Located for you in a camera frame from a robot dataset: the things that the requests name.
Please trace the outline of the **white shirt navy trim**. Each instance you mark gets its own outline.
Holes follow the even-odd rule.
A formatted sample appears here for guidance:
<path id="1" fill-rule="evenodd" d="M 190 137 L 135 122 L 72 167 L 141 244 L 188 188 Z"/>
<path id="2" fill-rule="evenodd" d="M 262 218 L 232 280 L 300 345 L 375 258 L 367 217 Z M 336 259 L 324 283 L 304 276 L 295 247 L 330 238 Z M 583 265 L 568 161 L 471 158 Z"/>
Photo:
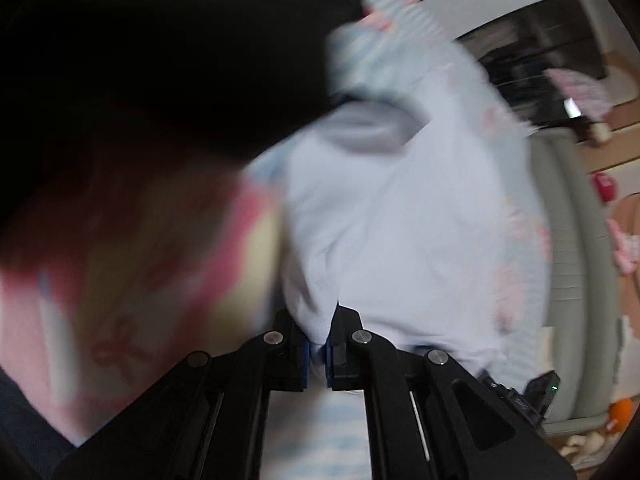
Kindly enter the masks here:
<path id="1" fill-rule="evenodd" d="M 471 373 L 504 359 L 521 298 L 506 191 L 448 75 L 297 133 L 284 206 L 286 306 L 313 344 L 348 307 L 396 347 L 447 350 Z"/>

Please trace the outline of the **orange and cream plush toys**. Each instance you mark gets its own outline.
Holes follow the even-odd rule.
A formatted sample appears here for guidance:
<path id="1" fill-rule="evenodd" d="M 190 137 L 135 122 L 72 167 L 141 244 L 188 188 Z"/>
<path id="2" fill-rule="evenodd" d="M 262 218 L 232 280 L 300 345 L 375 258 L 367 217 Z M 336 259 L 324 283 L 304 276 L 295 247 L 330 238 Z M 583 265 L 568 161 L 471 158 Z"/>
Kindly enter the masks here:
<path id="1" fill-rule="evenodd" d="M 638 407 L 638 396 L 620 399 L 611 404 L 605 424 L 585 434 L 573 434 L 565 438 L 559 448 L 560 455 L 575 469 L 605 458 L 629 428 Z"/>

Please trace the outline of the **blue checkered cartoon blanket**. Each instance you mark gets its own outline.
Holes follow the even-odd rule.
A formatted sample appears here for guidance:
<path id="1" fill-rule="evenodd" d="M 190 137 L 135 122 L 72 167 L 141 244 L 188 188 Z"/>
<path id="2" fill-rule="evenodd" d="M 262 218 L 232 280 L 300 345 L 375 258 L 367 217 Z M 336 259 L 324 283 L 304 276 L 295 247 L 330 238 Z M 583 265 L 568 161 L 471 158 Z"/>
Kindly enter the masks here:
<path id="1" fill-rule="evenodd" d="M 363 10 L 329 38 L 331 107 L 314 122 L 352 101 L 397 104 L 432 73 L 450 77 L 506 191 L 521 293 L 508 344 L 552 256 L 527 128 L 418 0 L 363 0 Z M 3 478 L 466 476 L 466 458 L 440 455 L 451 434 L 431 379 L 405 379 L 400 362 L 446 351 L 475 388 L 504 359 L 471 373 L 447 350 L 401 349 L 362 324 L 352 335 L 359 389 L 328 386 L 326 344 L 307 336 L 308 387 L 272 388 L 271 330 L 288 310 L 285 161 L 314 122 L 247 160 L 99 159 L 83 188 L 1 230 Z"/>

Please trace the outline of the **pink plush toy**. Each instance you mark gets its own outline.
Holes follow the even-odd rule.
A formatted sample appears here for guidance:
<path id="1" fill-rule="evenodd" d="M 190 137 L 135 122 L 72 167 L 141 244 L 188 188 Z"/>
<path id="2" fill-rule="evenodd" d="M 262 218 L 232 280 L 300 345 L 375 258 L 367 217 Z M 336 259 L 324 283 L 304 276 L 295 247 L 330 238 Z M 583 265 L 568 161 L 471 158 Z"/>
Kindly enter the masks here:
<path id="1" fill-rule="evenodd" d="M 633 274 L 639 263 L 639 237 L 625 233 L 613 219 L 608 219 L 608 228 L 614 240 L 614 261 L 622 275 Z"/>

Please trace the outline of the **red plush toy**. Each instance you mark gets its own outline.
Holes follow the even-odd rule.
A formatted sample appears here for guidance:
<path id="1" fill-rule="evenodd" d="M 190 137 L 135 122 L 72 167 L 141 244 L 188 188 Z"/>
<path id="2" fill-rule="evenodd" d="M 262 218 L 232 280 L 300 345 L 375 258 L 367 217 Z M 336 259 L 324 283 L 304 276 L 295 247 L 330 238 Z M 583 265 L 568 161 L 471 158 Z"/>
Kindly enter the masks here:
<path id="1" fill-rule="evenodd" d="M 617 196 L 617 182 L 609 174 L 603 171 L 593 172 L 591 180 L 600 200 L 604 204 L 611 203 Z"/>

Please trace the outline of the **black garment pile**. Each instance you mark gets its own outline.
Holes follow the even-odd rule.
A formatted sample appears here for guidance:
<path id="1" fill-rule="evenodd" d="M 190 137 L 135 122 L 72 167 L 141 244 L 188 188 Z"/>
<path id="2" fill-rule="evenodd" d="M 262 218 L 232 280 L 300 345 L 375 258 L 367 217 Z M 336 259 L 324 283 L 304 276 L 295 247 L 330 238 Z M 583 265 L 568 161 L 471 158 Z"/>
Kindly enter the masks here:
<path id="1" fill-rule="evenodd" d="M 99 159 L 251 159 L 331 107 L 363 0 L 1 0 L 1 229 Z"/>

